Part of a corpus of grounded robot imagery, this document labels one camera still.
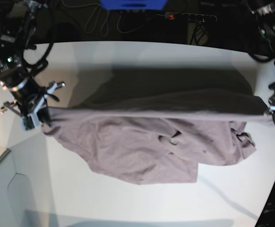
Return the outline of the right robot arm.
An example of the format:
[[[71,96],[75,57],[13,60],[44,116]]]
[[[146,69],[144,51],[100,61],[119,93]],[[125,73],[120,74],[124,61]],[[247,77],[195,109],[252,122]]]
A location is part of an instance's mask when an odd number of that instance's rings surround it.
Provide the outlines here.
[[[38,12],[49,12],[51,40],[43,56],[34,64],[24,58],[25,50],[36,50],[30,42],[36,30]],[[3,33],[0,37],[0,85],[3,90],[14,97],[12,102],[5,102],[1,113],[11,111],[20,118],[24,130],[29,131],[42,123],[49,125],[51,117],[47,99],[58,102],[53,94],[55,90],[65,87],[64,82],[51,82],[40,86],[35,76],[48,66],[47,57],[53,48],[56,27],[53,10],[44,0],[19,0],[15,2],[5,18]]]

